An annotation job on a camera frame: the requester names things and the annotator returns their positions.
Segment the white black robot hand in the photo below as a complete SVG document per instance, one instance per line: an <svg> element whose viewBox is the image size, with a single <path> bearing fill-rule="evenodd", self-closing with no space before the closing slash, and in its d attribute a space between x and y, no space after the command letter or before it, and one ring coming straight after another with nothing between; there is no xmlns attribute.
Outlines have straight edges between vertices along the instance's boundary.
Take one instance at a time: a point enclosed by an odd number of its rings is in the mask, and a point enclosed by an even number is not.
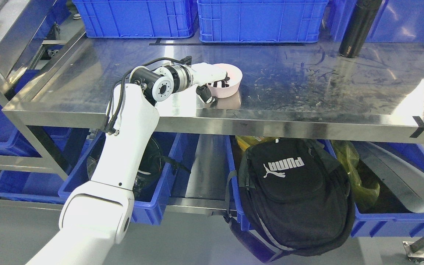
<svg viewBox="0 0 424 265"><path fill-rule="evenodd" d="M188 88L195 88L196 94L205 104L211 104L216 101L216 97L212 96L208 84L215 82L225 84L230 79L226 70L208 63L193 64L187 66L187 70L190 75Z"/></svg>

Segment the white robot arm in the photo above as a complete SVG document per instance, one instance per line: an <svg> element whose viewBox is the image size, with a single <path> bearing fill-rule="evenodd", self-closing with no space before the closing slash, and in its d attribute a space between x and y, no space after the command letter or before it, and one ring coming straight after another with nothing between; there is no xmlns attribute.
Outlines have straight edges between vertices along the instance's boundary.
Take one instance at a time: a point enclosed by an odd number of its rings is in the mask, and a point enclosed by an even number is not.
<svg viewBox="0 0 424 265"><path fill-rule="evenodd" d="M134 208L133 188L159 113L148 99L163 101L173 80L145 66L122 77L112 90L114 110L92 178L67 198L59 232L28 261L29 265L101 265L125 237Z"/></svg>

